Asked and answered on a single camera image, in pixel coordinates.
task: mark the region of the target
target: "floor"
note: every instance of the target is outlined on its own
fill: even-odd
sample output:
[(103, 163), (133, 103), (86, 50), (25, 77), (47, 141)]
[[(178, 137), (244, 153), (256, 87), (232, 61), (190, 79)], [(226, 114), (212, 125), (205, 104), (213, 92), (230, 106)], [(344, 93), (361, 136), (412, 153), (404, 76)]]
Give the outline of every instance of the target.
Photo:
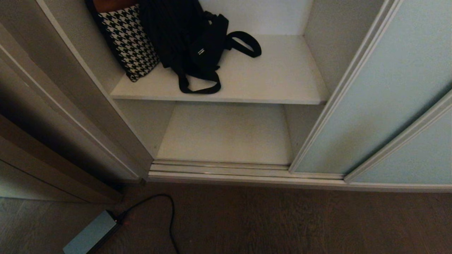
[[(452, 194), (148, 183), (128, 186), (121, 212), (173, 196), (182, 254), (452, 253)], [(104, 205), (0, 199), (0, 253), (62, 253)], [(170, 202), (137, 207), (96, 254), (171, 254)]]

